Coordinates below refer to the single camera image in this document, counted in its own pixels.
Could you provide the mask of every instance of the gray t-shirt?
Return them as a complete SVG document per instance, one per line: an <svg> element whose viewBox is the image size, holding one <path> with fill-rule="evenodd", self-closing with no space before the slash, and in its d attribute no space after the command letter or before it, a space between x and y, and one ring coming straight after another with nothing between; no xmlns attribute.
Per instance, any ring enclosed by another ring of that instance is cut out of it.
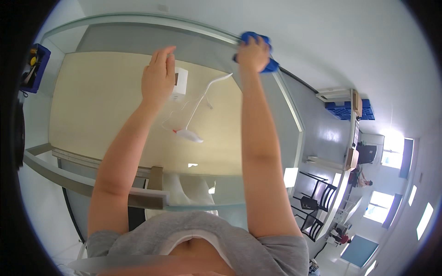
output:
<svg viewBox="0 0 442 276"><path fill-rule="evenodd" d="M237 275L306 276L309 251L303 237L255 238L246 230L202 211L168 212L143 222L124 235L103 230L87 241L88 257L158 255L167 238L178 231L200 229L216 235Z"/></svg>

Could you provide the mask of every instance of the blue microfiber cloth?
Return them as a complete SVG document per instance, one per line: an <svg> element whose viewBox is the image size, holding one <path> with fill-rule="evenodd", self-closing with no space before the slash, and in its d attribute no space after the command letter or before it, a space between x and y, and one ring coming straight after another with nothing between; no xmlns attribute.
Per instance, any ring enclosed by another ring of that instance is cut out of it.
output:
<svg viewBox="0 0 442 276"><path fill-rule="evenodd" d="M248 44L249 37L252 36L256 42L258 42L258 36L262 37L264 39L264 42L269 45L269 52L272 53L272 45L270 45L270 39L265 35L260 35L255 32L245 32L241 35L241 40L244 41L246 44ZM236 54L233 56L233 61L236 61ZM279 68L279 63L276 62L273 58L270 59L269 64L264 68L264 70L261 71L261 73L269 73L269 72L275 72Z"/></svg>

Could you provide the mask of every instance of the hand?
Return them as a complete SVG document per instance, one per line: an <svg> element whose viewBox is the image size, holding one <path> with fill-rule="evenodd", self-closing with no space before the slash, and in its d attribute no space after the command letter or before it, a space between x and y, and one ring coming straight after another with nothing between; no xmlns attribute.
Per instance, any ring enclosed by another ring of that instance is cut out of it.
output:
<svg viewBox="0 0 442 276"><path fill-rule="evenodd" d="M240 67L244 67L255 72L261 72L269 63L269 45L264 42L264 39L258 36L258 43L250 36L248 44L244 42L240 44L236 60Z"/></svg>
<svg viewBox="0 0 442 276"><path fill-rule="evenodd" d="M160 110L169 99L175 85L176 46L169 46L153 53L148 66L144 67L141 78L143 102Z"/></svg>

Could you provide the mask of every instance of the shirt sleeve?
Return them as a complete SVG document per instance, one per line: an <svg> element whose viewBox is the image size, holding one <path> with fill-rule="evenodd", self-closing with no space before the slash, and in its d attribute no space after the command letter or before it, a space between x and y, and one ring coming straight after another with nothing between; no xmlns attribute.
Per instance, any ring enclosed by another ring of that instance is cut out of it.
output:
<svg viewBox="0 0 442 276"><path fill-rule="evenodd" d="M266 247L286 275L308 275L309 249L304 237L281 235L261 237L257 240Z"/></svg>
<svg viewBox="0 0 442 276"><path fill-rule="evenodd" d="M88 258L107 256L109 249L121 235L110 230L103 230L93 233L86 241Z"/></svg>

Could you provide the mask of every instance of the yellow round object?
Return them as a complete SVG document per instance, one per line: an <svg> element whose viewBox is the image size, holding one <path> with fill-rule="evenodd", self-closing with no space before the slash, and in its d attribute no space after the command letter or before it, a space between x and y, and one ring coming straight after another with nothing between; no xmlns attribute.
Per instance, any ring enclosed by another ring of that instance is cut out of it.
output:
<svg viewBox="0 0 442 276"><path fill-rule="evenodd" d="M37 61L36 57L33 57L30 59L30 65L33 66L35 64L35 62Z"/></svg>

